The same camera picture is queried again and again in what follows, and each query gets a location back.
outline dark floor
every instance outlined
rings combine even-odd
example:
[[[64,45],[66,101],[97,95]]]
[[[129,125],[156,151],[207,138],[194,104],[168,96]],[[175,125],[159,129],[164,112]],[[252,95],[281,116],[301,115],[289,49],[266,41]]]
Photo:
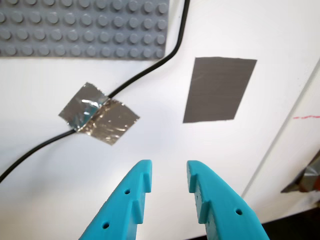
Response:
[[[320,208],[270,221],[262,226],[270,240],[320,240]],[[207,237],[190,240],[207,240]]]

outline gray lego baseplate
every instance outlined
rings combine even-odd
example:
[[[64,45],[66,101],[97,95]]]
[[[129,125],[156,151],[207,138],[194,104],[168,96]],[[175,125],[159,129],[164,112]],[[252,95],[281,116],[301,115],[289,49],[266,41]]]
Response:
[[[0,57],[160,59],[169,0],[0,0]]]

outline black cable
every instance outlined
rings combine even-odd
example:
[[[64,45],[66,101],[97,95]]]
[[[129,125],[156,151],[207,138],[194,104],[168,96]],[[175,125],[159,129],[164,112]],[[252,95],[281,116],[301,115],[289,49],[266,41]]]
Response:
[[[180,48],[180,45],[181,45],[181,42],[182,42],[182,38],[184,36],[189,4],[190,4],[190,0],[185,0],[184,1],[182,17],[181,17],[181,24],[180,24],[180,30],[179,30],[179,34],[178,34],[178,40],[177,40],[176,45],[175,45],[174,49],[172,50],[172,52],[170,52],[170,54],[168,54],[166,57],[164,57],[160,61],[156,62],[151,67],[148,67],[147,69],[143,70],[142,72],[138,73],[137,75],[133,76],[128,81],[123,83],[121,86],[119,86],[117,89],[115,89],[113,92],[111,92],[109,94],[109,98],[112,99],[115,95],[120,93],[123,89],[128,87],[130,84],[133,84],[138,79],[142,78],[143,76],[147,75],[148,73],[152,72],[153,70],[161,67],[163,64],[168,62],[170,59],[172,59],[176,55],[176,53],[178,52],[178,50]]]
[[[55,136],[41,144],[39,144],[38,146],[32,148],[30,151],[28,151],[26,154],[24,154],[22,157],[20,157],[17,161],[15,161],[1,176],[0,176],[0,183],[6,178],[6,176],[8,176],[20,163],[22,163],[27,157],[29,157],[30,155],[32,155],[33,153],[35,153],[36,151],[38,151],[39,149],[42,149],[43,147],[47,146],[48,144],[51,144],[59,139],[62,139],[66,136],[69,136],[71,134],[74,134],[76,131],[75,130],[70,130],[67,132],[64,132],[58,136]]]
[[[172,59],[176,53],[178,52],[183,36],[184,36],[184,32],[185,32],[185,26],[186,26],[186,21],[187,21],[187,15],[188,15],[188,9],[189,9],[189,5],[190,5],[190,0],[185,0],[184,1],[184,6],[183,6],[183,11],[182,11],[182,17],[181,17],[181,24],[180,24],[180,29],[179,29],[179,34],[178,34],[178,39],[176,42],[176,45],[174,47],[174,49],[172,50],[172,52],[170,52],[166,57],[164,57],[163,59],[161,59],[160,61],[156,62],[154,65],[148,67],[147,69],[143,70],[142,72],[138,73],[137,75],[133,76],[132,78],[130,78],[128,81],[126,81],[125,83],[123,83],[122,85],[120,85],[118,88],[116,88],[113,92],[111,92],[109,94],[109,98],[113,98],[115,95],[117,95],[119,92],[121,92],[123,89],[125,89],[126,87],[128,87],[130,84],[133,84],[135,81],[137,81],[138,79],[142,78],[143,76],[147,75],[148,73],[152,72],[153,70],[161,67],[163,64],[165,64],[166,62],[168,62],[170,59]],[[59,139],[62,139],[66,136],[69,136],[71,134],[76,133],[75,130],[70,130],[67,131],[65,133],[62,133],[58,136],[55,136],[41,144],[39,144],[38,146],[34,147],[33,149],[31,149],[30,151],[28,151],[26,154],[24,154],[22,157],[20,157],[17,161],[15,161],[1,176],[0,176],[0,183],[6,178],[6,176],[8,176],[20,163],[22,163],[26,158],[28,158],[30,155],[32,155],[33,153],[35,153],[36,151],[38,151],[39,149],[47,146],[48,144],[51,144]]]

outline white wall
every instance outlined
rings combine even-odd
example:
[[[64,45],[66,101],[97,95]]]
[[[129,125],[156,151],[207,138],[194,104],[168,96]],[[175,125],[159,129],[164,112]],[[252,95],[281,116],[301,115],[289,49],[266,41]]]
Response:
[[[168,51],[183,1],[171,1]],[[205,234],[188,193],[186,162],[199,160],[241,194],[320,56],[320,2],[192,0],[181,49],[116,96],[141,119],[114,145],[84,134],[29,157],[0,185],[1,239],[77,239],[130,168],[153,161],[152,193],[137,239]],[[234,120],[182,124],[195,57],[257,59]],[[0,59],[0,171],[68,130],[58,117],[85,83],[106,93],[150,62]]]
[[[320,149],[320,62],[265,156],[244,200],[262,222],[316,207],[320,192],[280,193]]]

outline aluminum foil tape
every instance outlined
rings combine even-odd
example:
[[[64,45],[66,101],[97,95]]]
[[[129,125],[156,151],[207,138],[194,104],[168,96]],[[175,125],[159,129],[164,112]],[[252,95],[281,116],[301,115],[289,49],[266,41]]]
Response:
[[[320,150],[309,165],[303,169],[295,179],[281,192],[289,193],[299,191],[302,193],[320,191]]]
[[[122,102],[86,83],[59,114],[70,127],[113,145],[139,116]]]

